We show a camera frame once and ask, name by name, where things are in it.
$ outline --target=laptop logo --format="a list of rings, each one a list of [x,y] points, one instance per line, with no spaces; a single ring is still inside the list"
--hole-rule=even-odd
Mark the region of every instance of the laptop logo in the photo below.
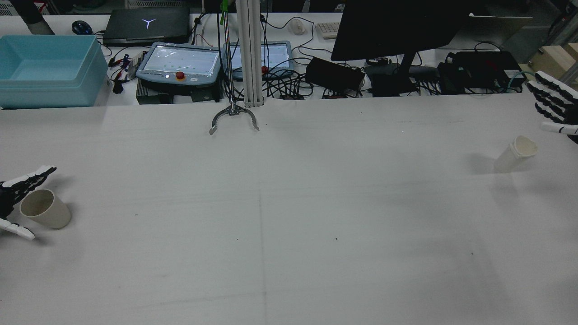
[[[155,21],[155,20],[156,20],[156,19],[153,19],[153,20],[144,20],[144,19],[143,19],[142,21],[144,21],[144,22],[146,23],[146,29],[148,29],[148,28],[149,28],[149,24],[152,23],[152,22]]]

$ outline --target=beige cup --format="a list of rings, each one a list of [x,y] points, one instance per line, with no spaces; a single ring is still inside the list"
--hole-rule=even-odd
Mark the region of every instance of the beige cup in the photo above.
[[[71,220],[71,213],[66,204],[51,190],[36,190],[28,194],[22,204],[20,213],[43,226],[60,229]]]
[[[533,157],[537,152],[536,143],[520,135],[494,161],[494,168],[500,173],[509,173],[514,167]]]

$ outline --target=green handle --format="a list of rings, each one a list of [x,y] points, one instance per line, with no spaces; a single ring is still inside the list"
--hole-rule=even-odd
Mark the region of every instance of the green handle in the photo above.
[[[229,12],[229,4],[227,0],[223,0],[221,3],[221,10],[223,11],[223,16],[221,16],[221,25],[225,21],[225,15]]]

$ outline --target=keyboard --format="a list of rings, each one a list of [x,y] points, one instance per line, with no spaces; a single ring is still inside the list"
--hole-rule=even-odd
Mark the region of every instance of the keyboard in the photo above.
[[[317,23],[317,29],[324,39],[336,38],[339,23]]]

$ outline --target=light blue plastic bin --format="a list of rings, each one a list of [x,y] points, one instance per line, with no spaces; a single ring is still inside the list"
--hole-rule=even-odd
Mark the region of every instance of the light blue plastic bin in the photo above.
[[[0,38],[0,106],[92,106],[108,65],[94,35]]]

